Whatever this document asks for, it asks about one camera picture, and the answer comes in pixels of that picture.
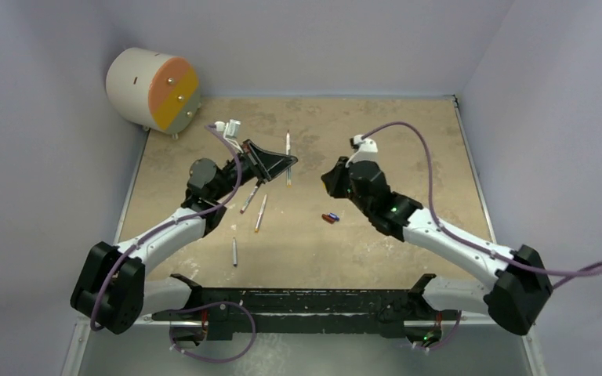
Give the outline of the white pen orange tip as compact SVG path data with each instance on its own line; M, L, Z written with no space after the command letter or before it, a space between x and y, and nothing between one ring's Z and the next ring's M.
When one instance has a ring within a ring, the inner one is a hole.
M291 133L287 130L285 135L285 154L288 157L292 156L292 142L291 142ZM286 186L289 188L292 186L292 165L289 165L286 170Z

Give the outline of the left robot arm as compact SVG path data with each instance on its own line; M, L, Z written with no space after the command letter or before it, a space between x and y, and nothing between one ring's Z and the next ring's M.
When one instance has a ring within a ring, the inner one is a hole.
M209 158L189 170L185 198L166 220L119 244L94 244L71 294L71 307L94 331L121 334L143 315L147 274L186 245L209 235L227 203L251 180L268 183L298 162L294 155L264 150L250 139L224 166Z

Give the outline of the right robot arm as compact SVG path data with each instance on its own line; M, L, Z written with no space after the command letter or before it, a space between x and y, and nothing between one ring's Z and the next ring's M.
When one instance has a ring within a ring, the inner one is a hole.
M445 222L430 207L391 190L374 161L350 163L340 157L321 181L330 197L349 200L381 234L431 251L473 276L472 281L420 278L408 299L420 319L445 310L478 313L524 336L553 293L534 248L514 250Z

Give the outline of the white pen black end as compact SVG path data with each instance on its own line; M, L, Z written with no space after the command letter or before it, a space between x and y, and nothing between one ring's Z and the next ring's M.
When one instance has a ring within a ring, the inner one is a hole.
M233 265L233 267L237 267L238 266L238 241L235 237L232 239L231 249L232 249L232 265Z

